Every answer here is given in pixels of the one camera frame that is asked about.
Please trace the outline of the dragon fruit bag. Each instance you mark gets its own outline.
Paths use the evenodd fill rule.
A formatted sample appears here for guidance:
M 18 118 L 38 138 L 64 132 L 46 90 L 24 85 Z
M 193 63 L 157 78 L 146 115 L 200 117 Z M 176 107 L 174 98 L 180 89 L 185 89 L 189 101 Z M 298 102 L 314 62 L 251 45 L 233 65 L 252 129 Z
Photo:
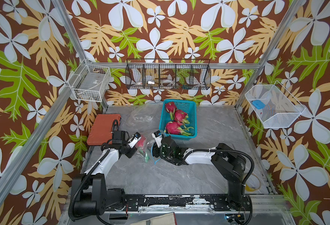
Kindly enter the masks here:
M 166 111 L 170 114 L 170 118 L 173 121 L 175 112 L 177 110 L 177 106 L 175 105 L 174 102 L 168 102 L 165 104 Z
M 136 155 L 141 158 L 144 163 L 148 163 L 150 160 L 150 144 L 147 137 L 141 134 L 141 140 L 136 144 Z
M 181 124 L 190 124 L 188 120 L 188 114 L 182 110 L 176 110 L 174 121 L 179 122 Z

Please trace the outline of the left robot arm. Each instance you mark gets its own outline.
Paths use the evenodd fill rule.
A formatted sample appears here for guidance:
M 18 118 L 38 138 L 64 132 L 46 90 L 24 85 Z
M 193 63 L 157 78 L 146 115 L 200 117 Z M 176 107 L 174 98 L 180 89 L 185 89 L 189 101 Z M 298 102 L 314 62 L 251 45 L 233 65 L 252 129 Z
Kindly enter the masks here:
M 101 145 L 101 156 L 93 166 L 73 179 L 71 198 L 68 208 L 69 218 L 77 220 L 96 216 L 100 222 L 108 225 L 100 216 L 108 208 L 122 210 L 126 208 L 126 194 L 122 188 L 106 187 L 106 177 L 113 165 L 125 155 L 132 158 L 137 151 L 136 144 L 141 134 L 130 136 L 127 131 L 119 130 L 119 121 L 112 123 L 112 137 Z

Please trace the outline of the clear zip-top bag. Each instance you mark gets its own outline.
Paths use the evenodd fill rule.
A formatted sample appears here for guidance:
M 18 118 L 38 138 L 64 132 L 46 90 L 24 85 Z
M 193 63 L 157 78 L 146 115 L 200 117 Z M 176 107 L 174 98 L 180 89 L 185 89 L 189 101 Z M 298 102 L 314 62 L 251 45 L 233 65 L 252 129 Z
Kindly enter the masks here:
M 134 107 L 125 121 L 125 130 L 140 134 L 156 130 L 159 126 L 161 109 L 162 106 L 159 104 Z
M 141 134 L 141 139 L 135 145 L 137 148 L 136 156 L 141 158 L 144 163 L 151 162 L 156 165 L 160 159 L 155 159 L 155 157 L 152 155 L 154 145 L 157 147 L 156 141 L 152 135 Z

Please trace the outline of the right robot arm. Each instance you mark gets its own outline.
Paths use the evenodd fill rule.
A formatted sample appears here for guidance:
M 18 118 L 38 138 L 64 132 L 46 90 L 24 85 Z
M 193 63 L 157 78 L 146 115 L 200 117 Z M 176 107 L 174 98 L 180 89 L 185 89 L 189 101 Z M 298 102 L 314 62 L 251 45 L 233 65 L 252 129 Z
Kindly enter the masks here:
M 228 182 L 225 205 L 233 211 L 242 208 L 246 198 L 245 186 L 254 171 L 253 158 L 241 151 L 236 151 L 225 143 L 210 149 L 181 148 L 171 136 L 153 136 L 151 153 L 155 158 L 175 166 L 204 164 L 214 166 Z

